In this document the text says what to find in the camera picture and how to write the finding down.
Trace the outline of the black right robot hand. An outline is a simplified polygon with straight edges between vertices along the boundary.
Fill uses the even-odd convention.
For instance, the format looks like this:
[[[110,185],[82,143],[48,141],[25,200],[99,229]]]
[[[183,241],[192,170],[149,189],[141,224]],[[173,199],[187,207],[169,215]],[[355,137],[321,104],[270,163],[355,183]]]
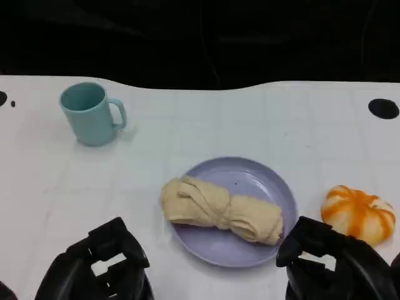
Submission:
[[[276,265],[288,276],[286,299],[399,299],[399,258],[387,263],[362,240],[301,216]]]

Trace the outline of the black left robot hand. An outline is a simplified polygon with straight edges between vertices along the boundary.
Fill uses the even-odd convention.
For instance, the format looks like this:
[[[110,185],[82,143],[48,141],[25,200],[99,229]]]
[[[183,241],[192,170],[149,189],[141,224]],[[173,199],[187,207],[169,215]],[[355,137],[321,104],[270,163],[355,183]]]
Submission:
[[[36,299],[153,299],[148,267],[140,243],[115,217],[54,259]]]

